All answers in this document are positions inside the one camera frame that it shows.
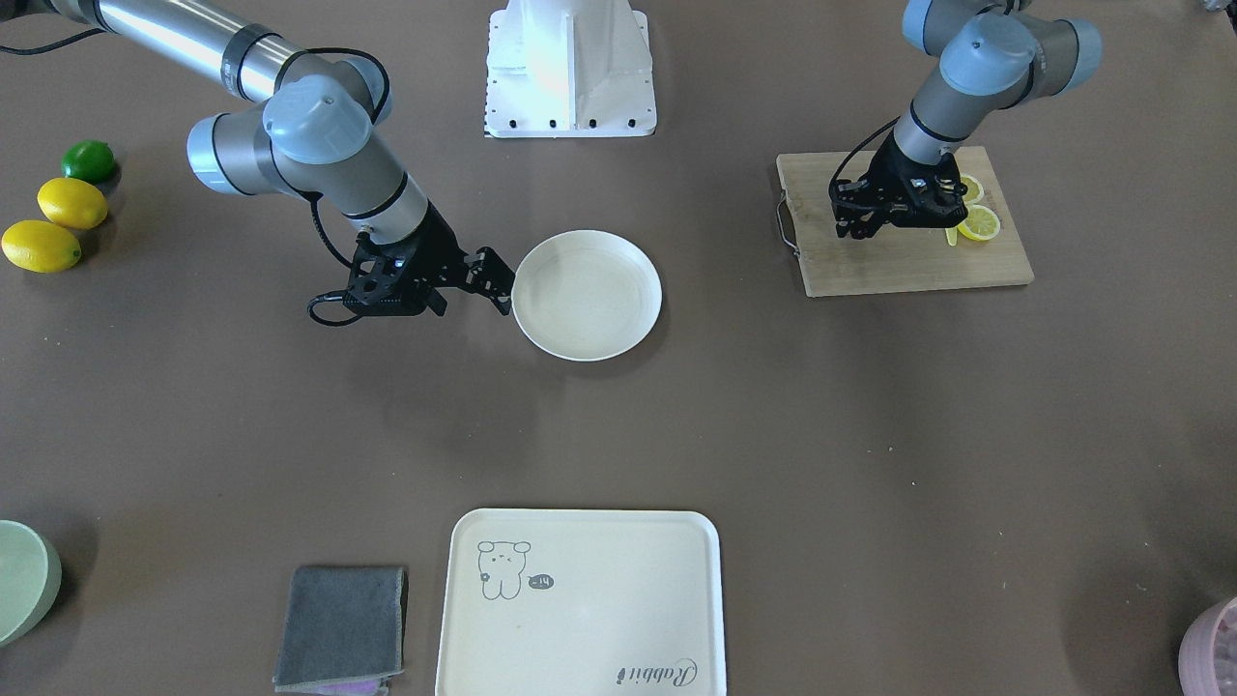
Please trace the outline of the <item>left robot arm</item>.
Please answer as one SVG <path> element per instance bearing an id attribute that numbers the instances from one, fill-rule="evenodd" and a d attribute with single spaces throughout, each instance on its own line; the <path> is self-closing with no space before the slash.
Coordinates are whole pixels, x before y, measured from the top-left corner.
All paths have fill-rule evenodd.
<path id="1" fill-rule="evenodd" d="M 936 66 L 905 112 L 875 132 L 878 150 L 857 178 L 835 173 L 829 198 L 841 239 L 865 241 L 884 225 L 946 227 L 964 221 L 956 150 L 997 110 L 1056 96 L 1087 82 L 1102 37 L 1085 19 L 1037 19 L 1025 1 L 910 1 L 905 40 Z"/>

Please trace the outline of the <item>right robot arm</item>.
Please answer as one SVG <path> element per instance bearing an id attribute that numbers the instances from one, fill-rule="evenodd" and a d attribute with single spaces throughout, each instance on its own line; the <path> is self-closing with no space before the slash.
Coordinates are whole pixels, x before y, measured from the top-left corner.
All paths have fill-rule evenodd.
<path id="1" fill-rule="evenodd" d="M 512 269 L 490 247 L 459 246 L 380 136 L 390 82 L 371 54 L 301 48 L 208 1 L 2 4 L 2 19 L 40 14 L 146 45 L 250 103 L 190 129 L 190 171 L 225 194 L 285 193 L 312 208 L 329 202 L 357 229 L 357 247 L 343 261 L 346 286 L 319 295 L 318 304 L 341 304 L 353 321 L 443 314 L 442 291 L 459 289 L 511 312 Z"/>

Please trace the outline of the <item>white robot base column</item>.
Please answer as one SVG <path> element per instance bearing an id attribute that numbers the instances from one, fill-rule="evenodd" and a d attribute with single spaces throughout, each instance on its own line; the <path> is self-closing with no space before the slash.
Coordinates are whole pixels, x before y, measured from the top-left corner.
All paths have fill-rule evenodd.
<path id="1" fill-rule="evenodd" d="M 508 1 L 490 14 L 486 68 L 489 137 L 656 134 L 647 15 L 627 1 Z"/>

